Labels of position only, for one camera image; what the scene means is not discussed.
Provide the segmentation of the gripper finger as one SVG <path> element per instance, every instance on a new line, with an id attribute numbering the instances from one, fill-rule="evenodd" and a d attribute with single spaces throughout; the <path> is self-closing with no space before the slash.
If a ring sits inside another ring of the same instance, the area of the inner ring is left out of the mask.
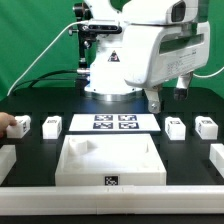
<path id="1" fill-rule="evenodd" d="M 188 97 L 188 89 L 193 77 L 193 73 L 189 72 L 184 75 L 180 75 L 177 79 L 177 84 L 174 89 L 174 99 L 178 101 L 185 100 Z"/>
<path id="2" fill-rule="evenodd" d="M 150 113 L 158 114 L 161 112 L 160 85 L 145 89 L 145 94 L 148 100 L 148 110 Z"/>

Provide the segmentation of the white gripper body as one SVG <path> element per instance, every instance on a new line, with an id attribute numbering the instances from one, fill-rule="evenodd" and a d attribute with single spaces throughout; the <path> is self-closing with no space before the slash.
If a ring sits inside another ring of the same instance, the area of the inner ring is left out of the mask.
<path id="1" fill-rule="evenodd" d="M 124 79 L 148 89 L 206 65 L 209 0 L 131 0 L 122 9 Z"/>

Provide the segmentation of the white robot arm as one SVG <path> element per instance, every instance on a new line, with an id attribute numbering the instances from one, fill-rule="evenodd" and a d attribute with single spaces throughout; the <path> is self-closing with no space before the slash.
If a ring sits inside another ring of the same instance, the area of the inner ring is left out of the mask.
<path id="1" fill-rule="evenodd" d="M 114 101 L 144 91 L 158 113 L 162 84 L 176 79 L 174 98 L 187 98 L 209 57 L 209 0 L 130 0 L 120 11 L 111 0 L 84 2 L 92 14 L 85 31 L 97 42 L 87 92 Z"/>

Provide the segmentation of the human hand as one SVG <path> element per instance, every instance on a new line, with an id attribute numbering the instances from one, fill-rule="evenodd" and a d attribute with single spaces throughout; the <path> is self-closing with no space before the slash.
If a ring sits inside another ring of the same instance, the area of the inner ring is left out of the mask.
<path id="1" fill-rule="evenodd" d="M 0 112 L 0 138 L 4 136 L 8 126 L 15 126 L 16 124 L 17 121 L 14 116 L 5 112 Z"/>

